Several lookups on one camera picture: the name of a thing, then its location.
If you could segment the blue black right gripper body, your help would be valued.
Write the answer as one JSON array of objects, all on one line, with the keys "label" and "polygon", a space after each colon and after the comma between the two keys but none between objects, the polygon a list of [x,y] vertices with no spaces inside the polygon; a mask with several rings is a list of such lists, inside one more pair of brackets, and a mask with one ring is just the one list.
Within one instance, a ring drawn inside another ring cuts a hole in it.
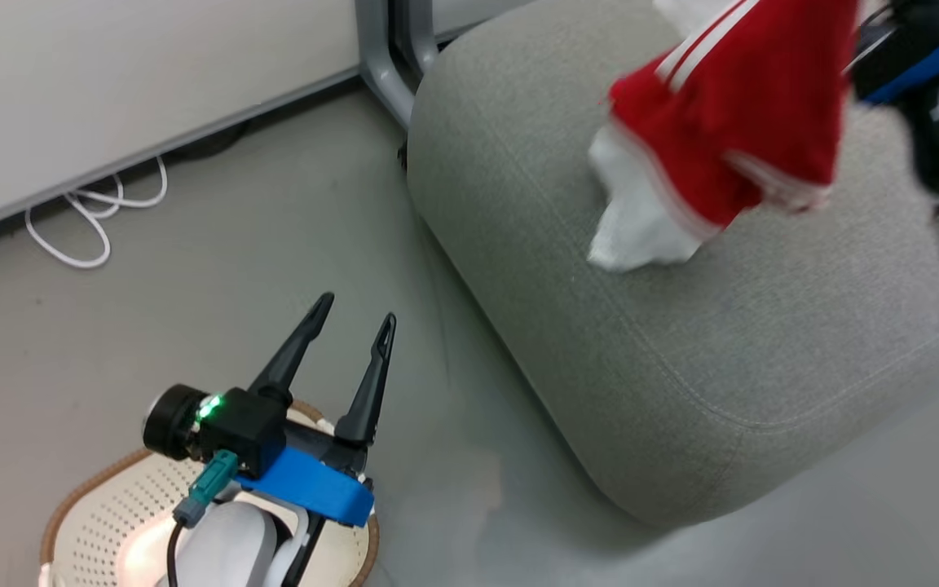
[{"label": "blue black right gripper body", "polygon": [[889,104],[939,78],[939,1],[888,1],[857,27],[851,82],[858,100]]}]

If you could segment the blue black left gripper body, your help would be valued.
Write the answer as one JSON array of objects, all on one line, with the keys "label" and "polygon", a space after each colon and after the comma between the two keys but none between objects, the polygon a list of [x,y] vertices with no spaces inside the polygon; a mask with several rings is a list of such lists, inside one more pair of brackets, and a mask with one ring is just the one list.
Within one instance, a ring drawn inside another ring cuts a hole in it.
[{"label": "blue black left gripper body", "polygon": [[231,484],[288,508],[362,527],[375,504],[359,482],[306,451],[289,445],[287,409],[277,402],[231,389],[211,396],[176,384],[148,410],[146,449],[173,461],[197,461],[201,472],[173,510],[180,527],[195,527],[209,504]]}]

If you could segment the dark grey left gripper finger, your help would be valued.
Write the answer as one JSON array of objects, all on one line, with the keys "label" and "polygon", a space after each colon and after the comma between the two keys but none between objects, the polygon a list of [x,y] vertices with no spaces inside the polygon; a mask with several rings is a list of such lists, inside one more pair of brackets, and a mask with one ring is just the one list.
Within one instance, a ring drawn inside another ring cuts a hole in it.
[{"label": "dark grey left gripper finger", "polygon": [[302,317],[298,327],[295,327],[260,374],[251,382],[249,386],[251,395],[271,399],[283,406],[293,404],[291,384],[310,344],[323,331],[334,300],[335,294],[332,291],[325,291],[317,298],[311,309]]},{"label": "dark grey left gripper finger", "polygon": [[370,361],[354,400],[335,425],[335,438],[350,446],[370,447],[375,443],[395,334],[396,316],[387,313],[370,347]]}]

